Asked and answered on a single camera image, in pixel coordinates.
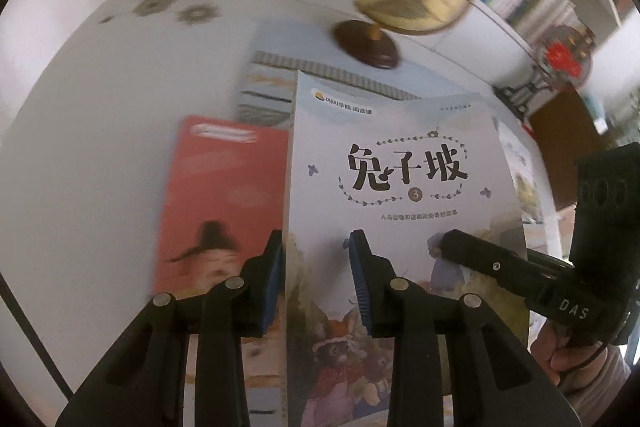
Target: red book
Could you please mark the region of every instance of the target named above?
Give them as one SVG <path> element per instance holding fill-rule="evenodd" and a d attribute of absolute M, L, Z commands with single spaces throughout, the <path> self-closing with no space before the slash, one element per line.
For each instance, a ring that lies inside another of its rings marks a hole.
<path fill-rule="evenodd" d="M 264 251 L 271 231 L 282 229 L 288 148 L 285 130 L 185 118 L 166 190 L 154 293 L 206 293 Z M 243 356 L 248 386 L 280 379 L 278 329 L 276 320 L 264 339 L 243 341 L 243 355 L 252 353 L 251 360 Z M 188 383 L 193 373 L 191 360 Z"/>

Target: sleeve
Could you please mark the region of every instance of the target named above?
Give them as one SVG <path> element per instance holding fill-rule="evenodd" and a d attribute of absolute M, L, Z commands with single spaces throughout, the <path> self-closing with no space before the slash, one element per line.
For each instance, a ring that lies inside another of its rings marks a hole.
<path fill-rule="evenodd" d="M 607 410 L 631 374 L 618 346 L 607 347 L 607 360 L 602 370 L 587 387 L 568 397 L 578 413 L 582 427 L 591 427 Z"/>

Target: black cable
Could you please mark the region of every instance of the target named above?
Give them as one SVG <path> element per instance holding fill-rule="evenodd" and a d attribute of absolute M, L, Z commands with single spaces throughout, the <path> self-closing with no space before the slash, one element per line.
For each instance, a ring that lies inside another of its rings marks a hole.
<path fill-rule="evenodd" d="M 18 304 L 14 293 L 11 291 L 11 288 L 9 288 L 9 285 L 4 280 L 2 273 L 0 273 L 0 297 L 4 301 L 4 304 L 6 304 L 6 307 L 9 309 L 11 314 L 14 316 L 15 321 L 18 323 L 20 329 L 22 330 L 22 333 L 24 333 L 24 336 L 27 337 L 27 340 L 31 343 L 31 346 L 33 346 L 34 351 L 40 357 L 40 360 L 42 360 L 42 363 L 51 375 L 51 378 L 53 378 L 53 380 L 56 382 L 56 385 L 60 388 L 60 391 L 62 391 L 62 394 L 65 395 L 66 399 L 71 400 L 74 392 L 69 387 L 69 384 L 66 383 L 65 378 L 60 373 L 58 367 L 47 351 L 47 348 L 44 347 L 44 344 L 40 340 L 38 334 L 36 333 L 36 330 L 33 329 L 33 326 L 31 326 L 29 319 L 22 311 L 22 308 L 20 308 L 20 304 Z"/>

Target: brown circle with number 3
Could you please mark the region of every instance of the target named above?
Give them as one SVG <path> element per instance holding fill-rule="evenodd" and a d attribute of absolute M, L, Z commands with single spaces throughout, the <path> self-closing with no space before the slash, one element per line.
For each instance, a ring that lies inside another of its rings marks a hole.
<path fill-rule="evenodd" d="M 409 199 L 412 201 L 420 201 L 422 199 L 422 191 L 418 187 L 411 187 L 408 194 Z"/>

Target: white table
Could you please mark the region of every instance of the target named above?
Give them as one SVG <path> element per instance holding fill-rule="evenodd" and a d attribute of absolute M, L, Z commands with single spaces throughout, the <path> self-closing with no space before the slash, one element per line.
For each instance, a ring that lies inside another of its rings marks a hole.
<path fill-rule="evenodd" d="M 139 1 L 108 0 L 87 19 L 36 84 L 0 150 L 0 270 L 73 390 L 148 299 L 178 122 L 188 114 L 231 117 L 261 18 L 328 30 L 353 17 L 294 0 L 177 0 L 168 12 L 139 18 L 131 13 Z M 176 22 L 176 10 L 201 3 L 218 6 L 221 16 L 188 27 Z M 116 17 L 99 24 L 106 16 Z M 495 102 L 478 77 L 395 38 L 406 60 Z M 428 83 L 418 79 L 412 92 L 427 96 Z M 553 213 L 535 143 L 506 108 L 495 107 L 535 151 L 543 206 Z M 0 360 L 53 425 L 66 401 L 4 305 Z"/>

